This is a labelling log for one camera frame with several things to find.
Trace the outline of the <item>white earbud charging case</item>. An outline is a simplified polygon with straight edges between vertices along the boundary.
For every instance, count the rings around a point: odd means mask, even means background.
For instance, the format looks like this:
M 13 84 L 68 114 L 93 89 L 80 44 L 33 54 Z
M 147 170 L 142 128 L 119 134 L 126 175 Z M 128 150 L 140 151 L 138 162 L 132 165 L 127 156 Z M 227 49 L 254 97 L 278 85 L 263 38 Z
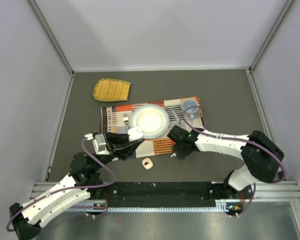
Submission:
M 141 161 L 141 164 L 142 166 L 146 169 L 146 170 L 150 170 L 153 168 L 154 164 L 152 162 L 152 160 L 147 157 L 147 158 L 144 158 L 142 161 Z

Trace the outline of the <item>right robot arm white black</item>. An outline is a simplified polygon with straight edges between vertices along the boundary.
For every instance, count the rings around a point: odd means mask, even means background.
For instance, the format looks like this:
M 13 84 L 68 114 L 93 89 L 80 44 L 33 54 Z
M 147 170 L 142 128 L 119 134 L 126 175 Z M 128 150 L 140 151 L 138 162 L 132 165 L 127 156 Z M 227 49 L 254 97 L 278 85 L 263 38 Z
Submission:
M 248 135 L 214 133 L 203 128 L 187 131 L 177 125 L 167 134 L 174 142 L 174 155 L 185 160 L 193 152 L 213 152 L 238 158 L 244 165 L 224 180 L 223 192 L 235 198 L 256 182 L 274 183 L 284 153 L 261 131 Z

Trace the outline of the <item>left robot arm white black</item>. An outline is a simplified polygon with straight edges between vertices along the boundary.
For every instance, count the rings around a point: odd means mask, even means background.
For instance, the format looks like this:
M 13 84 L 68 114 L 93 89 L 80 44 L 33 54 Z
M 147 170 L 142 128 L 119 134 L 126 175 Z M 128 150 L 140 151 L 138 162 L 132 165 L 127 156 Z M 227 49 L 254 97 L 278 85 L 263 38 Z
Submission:
M 107 167 L 113 159 L 126 160 L 144 142 L 144 133 L 139 127 L 127 133 L 88 133 L 82 141 L 83 152 L 76 153 L 70 164 L 70 172 L 33 200 L 14 203 L 9 207 L 8 232 L 15 232 L 19 240 L 32 240 L 55 217 L 77 203 L 99 198 L 104 188 L 116 180 L 104 183 L 98 170 Z

